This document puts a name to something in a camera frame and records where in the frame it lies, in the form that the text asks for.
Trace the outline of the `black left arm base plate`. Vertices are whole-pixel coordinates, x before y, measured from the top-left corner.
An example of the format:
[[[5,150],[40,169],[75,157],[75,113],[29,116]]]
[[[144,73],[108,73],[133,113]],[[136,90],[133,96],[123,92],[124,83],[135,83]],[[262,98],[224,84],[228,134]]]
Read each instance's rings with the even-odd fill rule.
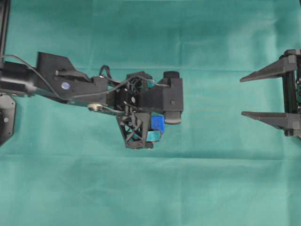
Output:
[[[0,145],[14,134],[16,103],[11,96],[0,95]]]

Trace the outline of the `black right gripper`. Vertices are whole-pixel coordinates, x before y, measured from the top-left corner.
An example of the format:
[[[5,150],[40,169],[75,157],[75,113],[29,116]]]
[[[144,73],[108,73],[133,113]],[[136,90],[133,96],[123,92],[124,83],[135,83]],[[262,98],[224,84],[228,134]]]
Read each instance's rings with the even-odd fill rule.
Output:
[[[288,49],[280,59],[240,79],[240,82],[282,77],[285,113],[242,112],[241,115],[301,137],[301,51]]]

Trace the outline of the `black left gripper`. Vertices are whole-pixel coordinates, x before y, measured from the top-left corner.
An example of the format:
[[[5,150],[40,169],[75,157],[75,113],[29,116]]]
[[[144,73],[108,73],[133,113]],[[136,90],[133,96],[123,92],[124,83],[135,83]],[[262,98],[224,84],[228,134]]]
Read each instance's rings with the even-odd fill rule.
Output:
[[[107,107],[109,115],[116,117],[125,147],[130,149],[152,149],[153,143],[147,141],[150,131],[151,111],[143,109],[139,95],[155,85],[153,77],[144,71],[130,73],[124,81],[115,80],[107,71],[111,86],[110,94],[115,96],[113,106]]]

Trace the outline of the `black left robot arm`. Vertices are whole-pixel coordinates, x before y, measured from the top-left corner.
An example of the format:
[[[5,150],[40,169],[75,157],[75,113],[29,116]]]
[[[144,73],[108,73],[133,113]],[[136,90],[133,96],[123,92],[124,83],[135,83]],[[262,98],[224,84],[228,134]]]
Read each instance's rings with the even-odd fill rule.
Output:
[[[0,141],[14,134],[16,103],[13,96],[42,96],[53,101],[81,106],[89,111],[113,115],[117,119],[125,146],[131,149],[152,148],[148,139],[153,131],[152,112],[142,107],[138,95],[145,94],[158,83],[144,72],[132,73],[124,81],[110,75],[109,67],[101,67],[97,76],[88,77],[75,69],[67,57],[40,52],[36,66],[17,56],[0,60]]]

